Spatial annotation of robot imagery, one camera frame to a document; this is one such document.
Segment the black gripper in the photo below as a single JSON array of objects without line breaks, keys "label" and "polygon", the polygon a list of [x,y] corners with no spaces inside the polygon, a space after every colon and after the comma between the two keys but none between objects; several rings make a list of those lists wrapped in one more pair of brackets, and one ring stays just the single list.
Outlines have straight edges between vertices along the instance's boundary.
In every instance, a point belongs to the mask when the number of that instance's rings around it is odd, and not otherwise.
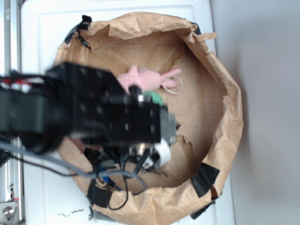
[{"label": "black gripper", "polygon": [[64,136],[88,146],[122,149],[137,159],[136,173],[171,160],[176,122],[133,85],[126,92],[109,71],[64,62],[46,72],[64,106]]}]

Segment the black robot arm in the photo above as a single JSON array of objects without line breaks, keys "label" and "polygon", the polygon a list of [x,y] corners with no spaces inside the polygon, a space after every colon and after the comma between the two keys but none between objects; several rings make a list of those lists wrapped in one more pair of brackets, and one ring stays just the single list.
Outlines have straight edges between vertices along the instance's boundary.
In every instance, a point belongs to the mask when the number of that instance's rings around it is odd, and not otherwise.
[{"label": "black robot arm", "polygon": [[1,143],[12,153],[43,158],[64,137],[88,146],[145,150],[138,167],[159,168],[171,158],[175,116],[133,85],[126,92],[111,72],[62,63],[45,75],[13,72],[0,79],[0,135],[19,137],[24,150]]}]

